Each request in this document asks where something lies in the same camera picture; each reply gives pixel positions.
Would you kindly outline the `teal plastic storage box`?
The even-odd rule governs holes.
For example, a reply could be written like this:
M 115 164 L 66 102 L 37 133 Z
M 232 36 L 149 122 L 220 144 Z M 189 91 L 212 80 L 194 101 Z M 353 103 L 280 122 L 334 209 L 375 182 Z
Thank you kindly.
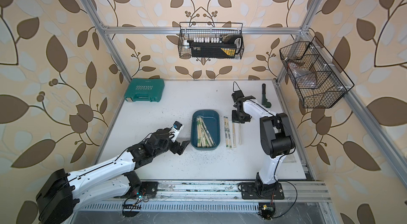
M 192 116 L 191 144 L 199 151 L 215 150 L 220 144 L 219 114 L 215 110 L 198 110 Z

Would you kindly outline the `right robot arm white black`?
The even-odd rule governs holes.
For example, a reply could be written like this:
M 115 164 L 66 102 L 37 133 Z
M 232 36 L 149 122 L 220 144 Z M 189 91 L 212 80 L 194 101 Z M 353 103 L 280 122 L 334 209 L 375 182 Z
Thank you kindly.
M 276 113 L 241 90 L 232 93 L 234 102 L 232 120 L 237 123 L 259 122 L 260 143 L 266 154 L 262 168 L 256 175 L 254 190 L 260 197 L 271 196 L 279 184 L 278 172 L 283 160 L 295 151 L 288 116 Z

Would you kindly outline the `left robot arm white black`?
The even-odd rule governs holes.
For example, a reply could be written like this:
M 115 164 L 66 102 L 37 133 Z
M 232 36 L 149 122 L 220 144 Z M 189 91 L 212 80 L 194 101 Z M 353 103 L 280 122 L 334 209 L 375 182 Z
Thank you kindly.
M 40 223 L 61 224 L 82 207 L 138 190 L 142 183 L 136 169 L 167 151 L 183 154 L 189 141 L 177 141 L 182 128 L 176 121 L 104 162 L 71 173 L 53 172 L 36 196 Z

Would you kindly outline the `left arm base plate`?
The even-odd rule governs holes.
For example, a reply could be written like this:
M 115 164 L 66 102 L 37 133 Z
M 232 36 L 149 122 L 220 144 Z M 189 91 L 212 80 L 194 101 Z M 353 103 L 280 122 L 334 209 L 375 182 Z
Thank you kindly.
M 139 198 L 150 199 L 156 197 L 159 183 L 156 181 L 140 182 L 136 185 L 131 185 L 130 189 L 121 198 Z

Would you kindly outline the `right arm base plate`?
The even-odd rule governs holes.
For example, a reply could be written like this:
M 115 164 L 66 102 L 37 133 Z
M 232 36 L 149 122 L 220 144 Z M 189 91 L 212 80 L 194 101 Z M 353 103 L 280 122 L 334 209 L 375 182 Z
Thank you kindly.
M 264 185 L 260 181 L 242 182 L 237 185 L 244 200 L 283 200 L 282 184 L 279 182 Z

